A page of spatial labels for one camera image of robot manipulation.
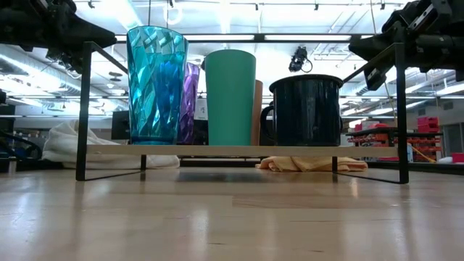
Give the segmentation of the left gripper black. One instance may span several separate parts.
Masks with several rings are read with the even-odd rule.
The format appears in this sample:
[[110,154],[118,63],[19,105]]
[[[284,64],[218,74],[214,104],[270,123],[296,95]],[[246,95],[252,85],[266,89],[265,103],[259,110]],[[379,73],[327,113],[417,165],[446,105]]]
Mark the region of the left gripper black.
[[[74,15],[73,0],[0,0],[0,44],[20,46],[24,51],[46,48],[44,33],[59,24],[56,11],[61,8]],[[117,42],[115,34],[90,22],[71,25],[71,49],[81,50],[85,42],[105,48]]]

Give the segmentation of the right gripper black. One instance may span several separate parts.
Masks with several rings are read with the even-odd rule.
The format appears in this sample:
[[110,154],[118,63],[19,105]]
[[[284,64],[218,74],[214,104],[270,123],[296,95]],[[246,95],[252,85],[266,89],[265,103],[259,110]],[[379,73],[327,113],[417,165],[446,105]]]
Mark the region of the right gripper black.
[[[464,73],[464,0],[415,0],[392,12],[381,34],[355,37],[349,50],[366,61],[394,42],[406,45],[407,60],[422,71],[448,69]],[[369,91],[385,83],[388,67],[377,65],[364,71]]]

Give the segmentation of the teal faceted plastic tumbler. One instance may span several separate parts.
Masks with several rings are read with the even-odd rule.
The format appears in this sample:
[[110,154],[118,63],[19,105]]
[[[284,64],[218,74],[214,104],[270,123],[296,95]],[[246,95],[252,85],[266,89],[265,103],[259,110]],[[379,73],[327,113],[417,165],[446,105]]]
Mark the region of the teal faceted plastic tumbler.
[[127,32],[130,142],[174,145],[178,137],[188,40],[157,26]]

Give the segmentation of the dark blue speckled enamel mug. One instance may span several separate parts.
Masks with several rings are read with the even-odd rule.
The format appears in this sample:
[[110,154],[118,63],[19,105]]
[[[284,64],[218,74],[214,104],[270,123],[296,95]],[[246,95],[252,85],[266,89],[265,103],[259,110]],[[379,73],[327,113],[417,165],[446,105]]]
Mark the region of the dark blue speckled enamel mug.
[[262,133],[276,146],[339,146],[342,119],[332,75],[295,75],[272,83],[273,103],[260,115]]

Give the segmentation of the plain green plastic cup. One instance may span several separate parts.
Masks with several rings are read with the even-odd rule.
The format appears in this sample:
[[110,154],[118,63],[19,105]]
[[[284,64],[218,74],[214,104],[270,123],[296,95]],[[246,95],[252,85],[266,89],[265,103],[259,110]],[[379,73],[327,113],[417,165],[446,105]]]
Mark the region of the plain green plastic cup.
[[249,146],[252,135],[256,58],[224,49],[204,60],[210,146]]

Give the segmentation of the black-framed wooden shelf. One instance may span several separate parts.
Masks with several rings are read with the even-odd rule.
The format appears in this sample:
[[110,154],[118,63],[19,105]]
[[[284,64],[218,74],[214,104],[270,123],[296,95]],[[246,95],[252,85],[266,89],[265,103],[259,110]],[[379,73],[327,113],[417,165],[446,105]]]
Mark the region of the black-framed wooden shelf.
[[99,152],[101,154],[121,154],[135,155],[141,157],[141,167],[139,172],[146,170],[146,157],[148,155],[181,155],[181,156],[234,156],[234,157],[264,157],[264,156],[285,156],[285,157],[332,157],[332,175],[336,179],[341,175],[337,171],[336,160],[338,157],[399,157],[399,177],[394,184],[409,183],[409,167],[407,160],[407,142],[405,138],[407,130],[407,108],[405,93],[405,45],[394,43],[382,51],[361,69],[356,70],[345,81],[350,80],[360,74],[363,69],[373,66],[381,59],[393,55],[397,68],[397,127],[399,129],[399,146],[394,147],[343,147],[343,146],[177,146],[177,145],[88,145],[88,108],[90,100],[90,72],[92,53],[97,51],[107,58],[112,64],[116,65],[123,72],[127,68],[122,66],[111,55],[103,50],[102,47],[94,42],[83,44],[83,76],[80,93],[80,114],[78,127],[78,152],[75,169],[75,179],[77,181],[88,181],[86,177],[86,155],[88,153]]

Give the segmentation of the red storage bins rack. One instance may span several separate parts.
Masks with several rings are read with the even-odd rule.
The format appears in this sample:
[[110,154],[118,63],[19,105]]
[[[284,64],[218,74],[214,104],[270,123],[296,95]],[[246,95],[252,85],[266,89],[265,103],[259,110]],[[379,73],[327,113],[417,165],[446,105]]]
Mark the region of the red storage bins rack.
[[[443,133],[439,130],[437,117],[420,117],[417,128],[406,130],[408,162],[435,163],[442,154]],[[379,121],[362,121],[346,135],[347,142],[354,146],[398,147],[399,129]]]

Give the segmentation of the black computer monitor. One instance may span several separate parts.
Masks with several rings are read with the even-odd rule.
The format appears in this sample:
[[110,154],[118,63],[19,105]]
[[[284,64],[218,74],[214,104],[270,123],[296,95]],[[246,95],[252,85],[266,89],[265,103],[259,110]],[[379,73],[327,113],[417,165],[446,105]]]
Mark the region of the black computer monitor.
[[112,114],[112,140],[128,140],[130,135],[129,111],[118,111]]

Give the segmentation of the white crumpled cloth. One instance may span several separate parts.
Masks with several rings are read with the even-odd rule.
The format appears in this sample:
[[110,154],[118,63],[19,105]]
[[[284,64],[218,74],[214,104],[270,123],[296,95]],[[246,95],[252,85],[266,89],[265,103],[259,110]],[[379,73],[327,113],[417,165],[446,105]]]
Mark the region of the white crumpled cloth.
[[[53,127],[43,147],[43,160],[60,162],[66,168],[75,169],[78,152],[78,120],[69,120]],[[121,154],[87,154],[86,168],[92,170],[139,169],[141,157]],[[180,161],[174,155],[148,155],[148,169],[178,168]]]

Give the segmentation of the purple faceted plastic tumbler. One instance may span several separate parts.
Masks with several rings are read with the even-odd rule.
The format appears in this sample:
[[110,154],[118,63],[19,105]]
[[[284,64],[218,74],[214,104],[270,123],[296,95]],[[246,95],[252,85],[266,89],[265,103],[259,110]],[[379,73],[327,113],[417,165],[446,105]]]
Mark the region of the purple faceted plastic tumbler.
[[181,111],[178,123],[178,143],[192,144],[194,132],[194,113],[198,89],[200,68],[190,62],[186,63]]

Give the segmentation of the yellow waffle cloth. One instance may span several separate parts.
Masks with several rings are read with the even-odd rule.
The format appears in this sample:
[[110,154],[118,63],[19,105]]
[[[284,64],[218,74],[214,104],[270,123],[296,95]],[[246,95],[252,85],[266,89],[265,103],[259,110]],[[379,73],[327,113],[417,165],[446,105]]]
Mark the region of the yellow waffle cloth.
[[[363,172],[368,169],[364,161],[350,157],[338,157],[336,160],[338,172]],[[262,159],[255,165],[258,169],[273,172],[331,172],[332,157],[282,157],[273,156]]]

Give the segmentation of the black overhead frame bar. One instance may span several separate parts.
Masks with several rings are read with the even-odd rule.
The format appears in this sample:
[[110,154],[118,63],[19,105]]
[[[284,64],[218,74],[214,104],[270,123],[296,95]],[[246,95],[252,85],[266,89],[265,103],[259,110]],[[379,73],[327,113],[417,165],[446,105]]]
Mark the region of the black overhead frame bar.
[[234,44],[234,43],[321,43],[345,44],[352,39],[370,38],[373,34],[340,33],[232,33],[232,34],[185,34],[184,37],[193,44]]

